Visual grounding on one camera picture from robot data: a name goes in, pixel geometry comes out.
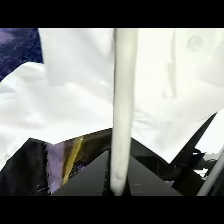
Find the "yellow stripe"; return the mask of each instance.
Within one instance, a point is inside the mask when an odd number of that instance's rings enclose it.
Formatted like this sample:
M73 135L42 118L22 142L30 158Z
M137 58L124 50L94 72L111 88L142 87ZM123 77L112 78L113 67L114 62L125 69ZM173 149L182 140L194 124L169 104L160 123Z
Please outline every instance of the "yellow stripe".
M65 166L65 175L64 175L64 178L63 178L63 181L62 181L62 185L66 184L68 182L68 177L69 177L69 174L71 173L72 171L72 167L73 167L73 164L75 162L75 159L78 155L78 152L82 146L82 141L84 139L84 136L81 136L81 137L78 137L75 139L75 144L73 146L73 149L68 157L68 161L66 163L66 166Z

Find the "dark blue fabric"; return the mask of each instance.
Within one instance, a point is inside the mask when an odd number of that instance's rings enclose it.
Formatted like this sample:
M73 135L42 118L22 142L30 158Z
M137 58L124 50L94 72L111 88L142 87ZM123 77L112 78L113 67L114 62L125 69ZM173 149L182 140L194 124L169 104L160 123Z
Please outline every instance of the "dark blue fabric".
M43 63L37 28L0 28L0 81L25 62Z

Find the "white cloth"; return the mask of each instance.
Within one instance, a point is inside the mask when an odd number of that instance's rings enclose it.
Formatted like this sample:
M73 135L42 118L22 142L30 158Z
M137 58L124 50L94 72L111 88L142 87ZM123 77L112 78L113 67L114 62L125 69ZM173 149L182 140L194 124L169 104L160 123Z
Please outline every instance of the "white cloth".
M52 144L112 127L113 29L47 29L45 65L0 84L0 163L29 138ZM224 106L224 29L139 29L132 137L171 162Z

